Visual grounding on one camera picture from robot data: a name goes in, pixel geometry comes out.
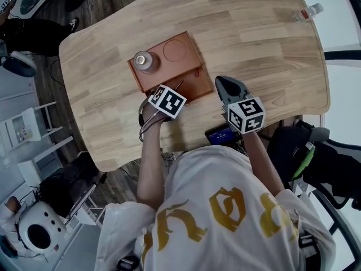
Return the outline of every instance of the brown tray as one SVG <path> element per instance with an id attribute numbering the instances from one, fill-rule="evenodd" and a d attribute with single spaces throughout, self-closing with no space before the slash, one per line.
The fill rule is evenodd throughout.
<path id="1" fill-rule="evenodd" d="M 188 32 L 176 35 L 147 51 L 157 54 L 160 58 L 160 66 L 155 73 L 145 74 L 135 69 L 133 59 L 128 60 L 128 65 L 143 93 L 202 66 Z"/>
<path id="2" fill-rule="evenodd" d="M 188 71 L 187 73 L 173 78 L 163 84 L 175 89 L 182 80 L 183 82 L 177 89 L 177 92 L 187 98 L 187 103 L 213 91 L 212 84 L 210 83 L 208 75 L 203 67 Z"/>

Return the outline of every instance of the person in black pants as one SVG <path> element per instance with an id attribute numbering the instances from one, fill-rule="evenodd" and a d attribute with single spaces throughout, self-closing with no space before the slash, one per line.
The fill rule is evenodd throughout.
<path id="1" fill-rule="evenodd" d="M 62 26 L 42 19 L 8 19 L 15 2 L 11 1 L 0 14 L 0 39 L 5 41 L 7 52 L 30 51 L 44 56 L 59 55 L 59 45 L 73 33 L 79 18 Z"/>

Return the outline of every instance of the bottle label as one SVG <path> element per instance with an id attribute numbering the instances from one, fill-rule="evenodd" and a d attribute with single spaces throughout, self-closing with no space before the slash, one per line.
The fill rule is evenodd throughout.
<path id="1" fill-rule="evenodd" d="M 301 13 L 302 13 L 302 16 L 303 16 L 305 19 L 308 19 L 308 18 L 309 18 L 309 14 L 306 12 L 305 9 L 303 9 L 303 10 L 301 11 Z"/>

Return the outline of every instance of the white and black round object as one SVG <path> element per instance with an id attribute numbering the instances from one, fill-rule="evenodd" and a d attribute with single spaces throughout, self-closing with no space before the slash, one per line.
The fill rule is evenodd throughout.
<path id="1" fill-rule="evenodd" d="M 66 232 L 59 216 L 45 202 L 38 202 L 26 210 L 19 222 L 21 240 L 36 253 L 54 249 Z"/>

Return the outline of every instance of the person's leg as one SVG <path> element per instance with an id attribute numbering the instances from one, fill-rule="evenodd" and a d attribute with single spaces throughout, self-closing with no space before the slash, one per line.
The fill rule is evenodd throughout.
<path id="1" fill-rule="evenodd" d="M 16 50 L 45 56 L 58 55 L 60 43 L 76 26 L 77 23 L 62 26 L 42 19 L 9 19 L 4 27 L 4 31 L 10 37 L 7 41 L 8 52 Z"/>

